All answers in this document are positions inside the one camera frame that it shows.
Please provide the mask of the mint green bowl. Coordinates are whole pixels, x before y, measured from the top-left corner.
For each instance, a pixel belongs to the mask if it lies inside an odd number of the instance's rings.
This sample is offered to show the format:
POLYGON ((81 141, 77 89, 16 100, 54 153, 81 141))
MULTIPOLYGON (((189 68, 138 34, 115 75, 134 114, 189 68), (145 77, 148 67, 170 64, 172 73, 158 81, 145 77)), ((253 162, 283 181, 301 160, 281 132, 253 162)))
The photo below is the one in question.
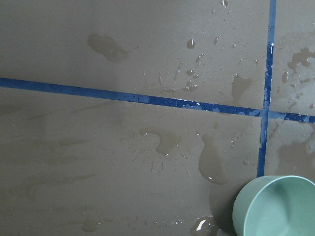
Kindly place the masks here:
POLYGON ((247 183, 232 212, 238 236, 313 236, 315 184, 300 176, 263 176, 247 183))

